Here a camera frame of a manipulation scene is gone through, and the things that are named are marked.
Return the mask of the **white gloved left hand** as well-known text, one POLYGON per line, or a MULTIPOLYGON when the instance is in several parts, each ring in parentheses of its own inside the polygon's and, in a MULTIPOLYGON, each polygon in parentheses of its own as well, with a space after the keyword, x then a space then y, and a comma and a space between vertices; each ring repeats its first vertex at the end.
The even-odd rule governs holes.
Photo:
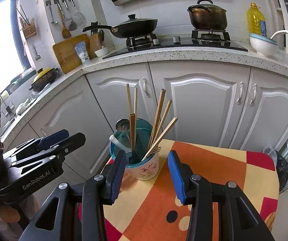
MULTIPOLYGON (((39 210, 39 204, 34 195, 23 200, 19 207, 24 215, 31 220, 39 210)), ((19 240, 23 229, 19 225, 20 214, 15 208, 8 205, 0 206, 0 236, 3 240, 19 240)))

